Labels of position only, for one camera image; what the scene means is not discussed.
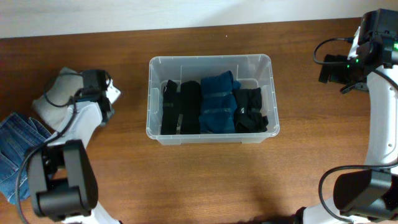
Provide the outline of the teal blue garment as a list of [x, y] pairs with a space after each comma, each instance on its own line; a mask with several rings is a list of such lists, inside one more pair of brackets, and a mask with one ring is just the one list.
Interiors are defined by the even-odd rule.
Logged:
[[202, 134], [235, 133], [234, 112], [237, 109], [234, 90], [241, 87], [228, 70], [201, 79], [200, 132]]

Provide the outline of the small black garment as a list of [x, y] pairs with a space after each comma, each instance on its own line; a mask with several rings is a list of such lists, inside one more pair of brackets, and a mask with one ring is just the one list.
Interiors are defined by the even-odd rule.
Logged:
[[234, 90], [237, 109], [234, 112], [234, 126], [237, 133], [263, 133], [269, 124], [263, 116], [261, 89]]

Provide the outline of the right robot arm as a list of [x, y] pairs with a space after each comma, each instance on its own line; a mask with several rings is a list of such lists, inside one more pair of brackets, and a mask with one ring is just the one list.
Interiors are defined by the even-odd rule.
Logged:
[[326, 171], [318, 184], [320, 204], [302, 207], [287, 223], [378, 223], [397, 220], [397, 12], [367, 12], [347, 56], [326, 55], [319, 81], [370, 95], [369, 145], [363, 165]]

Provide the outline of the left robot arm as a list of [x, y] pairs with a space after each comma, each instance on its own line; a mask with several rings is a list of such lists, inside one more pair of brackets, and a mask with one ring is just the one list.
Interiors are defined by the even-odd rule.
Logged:
[[95, 129], [114, 114], [105, 70], [81, 72], [83, 86], [70, 97], [61, 130], [25, 157], [34, 213], [62, 223], [118, 223], [98, 201], [98, 184], [86, 153]]

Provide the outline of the light blue jeans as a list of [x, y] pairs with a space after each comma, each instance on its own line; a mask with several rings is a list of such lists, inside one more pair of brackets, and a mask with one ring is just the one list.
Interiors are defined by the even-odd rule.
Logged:
[[[80, 73], [63, 67], [54, 81], [45, 87], [47, 98], [55, 105], [64, 105], [80, 88], [83, 78]], [[32, 102], [32, 109], [42, 121], [53, 130], [60, 130], [61, 123], [67, 114], [67, 106], [58, 108], [51, 105], [42, 95]]]

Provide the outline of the large black garment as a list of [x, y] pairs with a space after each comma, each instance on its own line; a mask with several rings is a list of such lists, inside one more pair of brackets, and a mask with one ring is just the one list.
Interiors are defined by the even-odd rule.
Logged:
[[201, 87], [196, 81], [178, 85], [169, 80], [163, 90], [161, 135], [200, 134]]

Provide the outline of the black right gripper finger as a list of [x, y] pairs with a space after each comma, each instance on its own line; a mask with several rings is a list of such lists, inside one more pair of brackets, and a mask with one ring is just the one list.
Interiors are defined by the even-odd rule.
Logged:
[[341, 90], [340, 93], [341, 94], [346, 94], [349, 93], [352, 90], [359, 90], [359, 91], [364, 91], [364, 92], [368, 92], [369, 88], [367, 86], [366, 82], [355, 82], [355, 83], [349, 83], [347, 85], [345, 85]]
[[[324, 62], [333, 62], [335, 59], [334, 55], [327, 54], [324, 58]], [[320, 75], [318, 81], [321, 83], [328, 83], [329, 77], [331, 75], [332, 67], [329, 65], [323, 65], [320, 70]]]

